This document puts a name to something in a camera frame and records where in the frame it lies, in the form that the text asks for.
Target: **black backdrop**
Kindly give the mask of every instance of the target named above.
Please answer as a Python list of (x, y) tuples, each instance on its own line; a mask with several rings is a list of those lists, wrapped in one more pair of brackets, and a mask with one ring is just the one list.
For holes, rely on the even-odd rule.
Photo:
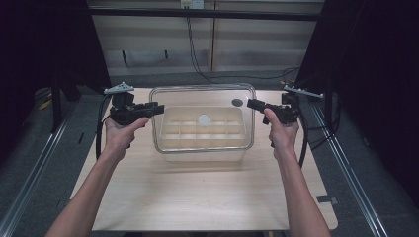
[(419, 207), (419, 2), (326, 1), (296, 83), (326, 80)]
[[(42, 13), (42, 4), (57, 1), (0, 1), (0, 78), (2, 159), (13, 149), (19, 130), (34, 105), (36, 90), (51, 87), (55, 75), (69, 100), (78, 99), (76, 85), (100, 93), (111, 85), (91, 16)], [(87, 7), (86, 1), (59, 1)]]

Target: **handheld controller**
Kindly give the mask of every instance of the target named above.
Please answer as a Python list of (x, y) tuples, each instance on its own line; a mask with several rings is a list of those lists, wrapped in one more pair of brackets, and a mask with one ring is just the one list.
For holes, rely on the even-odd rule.
[[(262, 114), (264, 113), (265, 109), (269, 108), (275, 113), (275, 115), (277, 115), (278, 120), (282, 124), (289, 124), (291, 122), (295, 122), (299, 115), (298, 109), (283, 105), (271, 105), (256, 99), (249, 99), (247, 101), (247, 107), (256, 110)], [(266, 116), (264, 116), (263, 118), (263, 124), (269, 124), (268, 118), (266, 118)]]
[(111, 119), (119, 125), (130, 125), (137, 119), (161, 115), (164, 113), (164, 106), (159, 106), (157, 102), (145, 104), (135, 104), (134, 95), (128, 91), (133, 91), (133, 87), (122, 83), (118, 86), (105, 90), (105, 94), (112, 94)]

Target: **metal rail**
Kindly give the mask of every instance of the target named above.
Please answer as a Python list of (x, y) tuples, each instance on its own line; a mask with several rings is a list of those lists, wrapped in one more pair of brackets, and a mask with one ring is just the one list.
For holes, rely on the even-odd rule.
[(247, 12), (206, 9), (148, 9), (148, 8), (121, 8), (121, 7), (60, 7), (39, 6), (41, 13), (96, 15), (96, 16), (133, 16), (133, 17), (179, 17), (179, 18), (221, 18), (221, 19), (253, 19), (253, 20), (280, 20), (280, 21), (306, 21), (316, 22), (324, 18), (315, 13), (284, 13), (284, 12)]
[(41, 179), (42, 173), (45, 170), (50, 157), (55, 150), (56, 145), (58, 144), (58, 141), (61, 139), (65, 128), (67, 127), (68, 119), (72, 115), (75, 107), (76, 103), (72, 103), (72, 106), (69, 108), (69, 111), (62, 121), (61, 126), (49, 137), (40, 157), (38, 158), (37, 163), (35, 164), (28, 178), (25, 180), (25, 183), (23, 184), (17, 197), (13, 201), (10, 208), (7, 210), (3, 220), (0, 223), (0, 236), (12, 236), (13, 232), (15, 231), (16, 226), (18, 225), (18, 222), (21, 219)]
[[(318, 123), (320, 126), (325, 127), (326, 124), (324, 122), (324, 114), (323, 111), (320, 110), (318, 106), (312, 107), (315, 117), (317, 118)], [(336, 157), (336, 160), (342, 169), (342, 173), (348, 182), (348, 185), (352, 191), (352, 194), (355, 196), (355, 199), (358, 202), (358, 205), (361, 208), (361, 211), (366, 218), (367, 223), (370, 225), (371, 230), (373, 231), (374, 236), (383, 237), (388, 236), (385, 228), (382, 224), (381, 219), (379, 218), (376, 209), (374, 208), (373, 204), (370, 202), (367, 194), (365, 193), (363, 187), (361, 186), (360, 181), (358, 180), (354, 170), (351, 167), (342, 147), (340, 146), (336, 136), (331, 135), (327, 128), (323, 128), (323, 133), (326, 137), (330, 137), (327, 139), (330, 148), (332, 149), (333, 154)]]

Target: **clear plastic container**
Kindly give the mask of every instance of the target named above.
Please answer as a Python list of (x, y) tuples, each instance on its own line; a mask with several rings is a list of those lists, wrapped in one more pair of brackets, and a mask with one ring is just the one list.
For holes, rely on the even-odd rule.
[(253, 145), (250, 84), (157, 87), (149, 99), (165, 106), (152, 125), (154, 145), (168, 161), (239, 161)]

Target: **human arm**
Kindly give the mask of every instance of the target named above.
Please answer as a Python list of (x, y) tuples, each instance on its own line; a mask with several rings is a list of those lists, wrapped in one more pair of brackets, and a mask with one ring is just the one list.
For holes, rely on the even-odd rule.
[(281, 170), (287, 202), (290, 233), (296, 236), (330, 236), (330, 231), (314, 202), (294, 151), (298, 124), (282, 125), (274, 112), (265, 109), (271, 123), (269, 138), (274, 142), (274, 157)]
[(135, 139), (134, 132), (147, 122), (148, 118), (140, 118), (129, 126), (120, 126), (110, 118), (106, 120), (106, 145), (101, 156), (46, 236), (90, 235), (105, 189), (118, 163)]

